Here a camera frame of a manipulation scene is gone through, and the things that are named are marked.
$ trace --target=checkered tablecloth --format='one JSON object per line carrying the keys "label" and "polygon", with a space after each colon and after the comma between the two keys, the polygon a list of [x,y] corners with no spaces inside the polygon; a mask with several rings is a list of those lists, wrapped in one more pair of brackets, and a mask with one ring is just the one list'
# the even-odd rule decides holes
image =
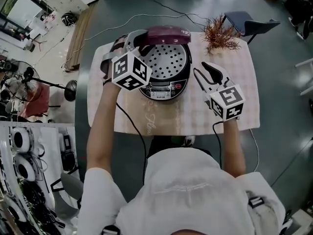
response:
{"label": "checkered tablecloth", "polygon": [[[204,96],[196,82],[192,69],[204,70],[201,62],[207,61],[224,67],[234,83],[238,83],[246,97],[239,120],[239,129],[245,130],[260,126],[260,105],[254,67],[245,41],[237,39],[241,48],[237,51],[225,50],[220,54],[207,54],[201,33],[191,33],[189,48],[192,56],[190,79],[183,95],[169,102],[147,99],[139,90],[121,90],[117,102],[130,115],[142,135],[204,135],[213,134],[212,125],[219,121],[204,103]],[[93,118],[102,93],[103,73],[100,70],[102,56],[110,51],[113,43],[101,46],[94,54],[88,84],[88,120]],[[114,130],[137,134],[124,113],[116,108]],[[218,133],[223,125],[216,126]]]}

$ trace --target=rice cooker control panel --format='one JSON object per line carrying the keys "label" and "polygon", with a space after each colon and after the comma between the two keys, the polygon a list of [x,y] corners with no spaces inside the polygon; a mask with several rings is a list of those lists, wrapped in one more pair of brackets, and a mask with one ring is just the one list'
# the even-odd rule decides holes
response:
{"label": "rice cooker control panel", "polygon": [[187,79],[169,82],[166,86],[158,86],[157,83],[149,82],[147,86],[141,87],[141,92],[153,100],[169,100],[179,96],[185,89]]}

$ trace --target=wooden board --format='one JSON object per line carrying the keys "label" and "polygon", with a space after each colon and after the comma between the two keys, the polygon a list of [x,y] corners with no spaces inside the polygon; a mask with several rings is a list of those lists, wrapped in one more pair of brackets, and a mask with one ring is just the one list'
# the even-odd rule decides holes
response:
{"label": "wooden board", "polygon": [[79,68],[81,53],[84,50],[82,46],[85,44],[85,35],[90,26],[90,19],[96,5],[97,2],[89,5],[89,8],[82,12],[76,23],[75,30],[67,52],[67,70],[74,71]]}

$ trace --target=dried plant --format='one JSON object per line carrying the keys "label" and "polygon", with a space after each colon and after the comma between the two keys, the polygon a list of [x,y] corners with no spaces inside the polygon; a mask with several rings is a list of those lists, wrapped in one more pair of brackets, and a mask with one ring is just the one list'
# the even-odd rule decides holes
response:
{"label": "dried plant", "polygon": [[207,19],[207,25],[204,33],[201,34],[203,41],[208,42],[206,50],[211,53],[212,49],[222,48],[236,50],[240,45],[235,41],[239,37],[240,32],[236,32],[234,26],[223,27],[223,15],[214,19]]}

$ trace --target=white cable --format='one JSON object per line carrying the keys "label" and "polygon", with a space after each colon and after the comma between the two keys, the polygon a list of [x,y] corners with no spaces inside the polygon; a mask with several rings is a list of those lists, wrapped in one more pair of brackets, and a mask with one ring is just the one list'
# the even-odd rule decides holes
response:
{"label": "white cable", "polygon": [[38,159],[39,159],[41,162],[44,162],[45,165],[47,166],[46,169],[39,168],[39,170],[40,170],[41,172],[45,172],[46,170],[48,170],[48,167],[49,167],[49,166],[48,166],[47,162],[46,162],[45,160],[43,160],[42,158],[39,158],[39,157],[38,157]]}
{"label": "white cable", "polygon": [[258,147],[258,144],[256,143],[256,140],[255,140],[255,138],[254,138],[254,134],[253,134],[252,130],[249,129],[249,131],[250,131],[251,136],[252,136],[252,138],[253,138],[253,140],[254,140],[254,143],[255,143],[255,146],[256,146],[256,152],[257,152],[257,155],[258,155],[258,163],[256,164],[256,167],[255,167],[255,169],[254,169],[254,171],[253,171],[253,172],[255,172],[256,169],[258,168],[259,162],[260,162],[259,147]]}
{"label": "white cable", "polygon": [[67,33],[66,35],[59,41],[57,42],[54,46],[52,46],[39,60],[37,63],[34,64],[33,67],[35,67],[36,65],[39,64],[39,62],[44,58],[44,56],[46,56],[48,54],[49,51],[51,51],[54,47],[56,47],[60,42],[64,41],[65,40],[65,37],[67,37],[67,35],[70,33],[70,30],[67,30]]}
{"label": "white cable", "polygon": [[76,72],[76,71],[79,70],[79,69],[77,69],[77,70],[73,70],[72,71],[72,70],[68,70],[66,67],[67,67],[66,63],[62,64],[61,69],[62,69],[63,72]]}
{"label": "white cable", "polygon": [[[131,18],[129,18],[128,21],[127,21],[126,23],[124,23],[123,25],[120,25],[120,26],[117,26],[117,27],[113,27],[113,28],[107,28],[107,29],[105,29],[105,30],[100,31],[98,34],[96,34],[96,35],[94,35],[94,36],[92,36],[92,37],[90,37],[90,38],[85,38],[84,40],[85,40],[85,41],[88,41],[88,40],[90,40],[90,39],[92,39],[92,38],[94,38],[94,37],[100,35],[101,33],[105,32],[105,31],[107,31],[107,30],[118,29],[118,28],[124,27],[126,24],[129,23],[130,20],[132,20],[132,19],[135,18],[135,17],[139,17],[139,16],[180,18],[180,17],[186,16],[186,15],[195,15],[195,16],[201,18],[201,19],[206,19],[206,18],[200,17],[198,14],[195,14],[195,13],[185,13],[185,14],[182,14],[182,15],[179,15],[179,16],[138,14],[138,15],[134,15],[134,16],[132,16]],[[67,63],[69,60],[71,60],[71,58],[72,58],[72,56],[73,56],[74,53],[80,51],[84,46],[85,46],[85,44],[83,44],[83,46],[81,46],[78,50],[72,52],[70,58],[66,60],[66,63]]]}

